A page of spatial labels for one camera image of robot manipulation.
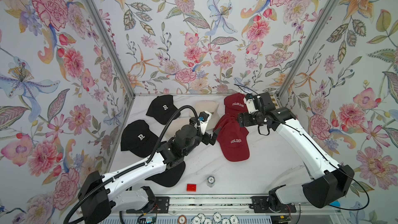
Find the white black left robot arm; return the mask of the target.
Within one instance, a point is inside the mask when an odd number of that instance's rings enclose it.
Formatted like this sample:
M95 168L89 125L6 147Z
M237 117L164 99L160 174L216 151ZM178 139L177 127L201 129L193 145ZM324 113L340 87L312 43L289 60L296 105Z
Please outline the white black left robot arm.
M95 171L89 174L78 194L77 205L82 217L74 222L98 224L113 211L121 211L123 192L151 176L182 164L184 158L201 143L214 145L217 134L202 133L188 124L177 131L173 138L159 144L153 156L116 172L101 175Z

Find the cream cap front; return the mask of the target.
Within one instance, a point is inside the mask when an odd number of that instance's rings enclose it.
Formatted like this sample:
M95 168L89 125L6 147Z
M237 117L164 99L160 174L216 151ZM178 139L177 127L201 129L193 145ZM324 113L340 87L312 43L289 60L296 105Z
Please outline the cream cap front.
M166 141L170 140L171 138L173 138L175 136L177 131L181 130L183 126L189 125L189 124L190 124L190 118L188 118L188 117L177 118L177 119L173 120L163 138Z

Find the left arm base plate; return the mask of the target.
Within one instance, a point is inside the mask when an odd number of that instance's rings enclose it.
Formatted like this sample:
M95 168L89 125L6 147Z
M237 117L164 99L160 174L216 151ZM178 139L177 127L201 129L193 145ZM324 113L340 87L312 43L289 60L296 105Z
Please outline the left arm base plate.
M128 209L126 210L127 214L167 214L169 212L170 207L170 197L156 197L154 202L149 202L143 209L135 210Z

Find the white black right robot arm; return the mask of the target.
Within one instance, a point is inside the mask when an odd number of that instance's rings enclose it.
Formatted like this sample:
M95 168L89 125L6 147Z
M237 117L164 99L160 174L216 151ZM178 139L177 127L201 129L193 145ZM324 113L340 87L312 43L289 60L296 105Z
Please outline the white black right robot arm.
M353 169L349 165L341 166L326 153L289 109L240 113L237 121L241 127L265 125L277 132L299 155L311 178L307 183L270 190L267 201L272 210L291 203L310 203L323 208L347 195L354 177Z

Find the red cap back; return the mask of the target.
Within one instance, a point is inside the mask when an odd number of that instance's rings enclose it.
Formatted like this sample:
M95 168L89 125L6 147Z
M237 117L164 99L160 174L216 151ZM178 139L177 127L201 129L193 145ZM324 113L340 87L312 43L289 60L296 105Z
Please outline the red cap back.
M241 93L231 94L224 99L225 114L237 117L240 113L247 113L248 109L244 103L245 95Z

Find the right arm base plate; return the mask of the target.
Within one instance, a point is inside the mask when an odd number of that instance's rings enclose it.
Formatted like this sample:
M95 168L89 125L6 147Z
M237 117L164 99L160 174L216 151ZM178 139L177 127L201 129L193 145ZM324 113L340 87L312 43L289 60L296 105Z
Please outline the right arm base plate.
M255 213L291 214L297 212L294 204L282 204L274 196L253 196L249 208Z

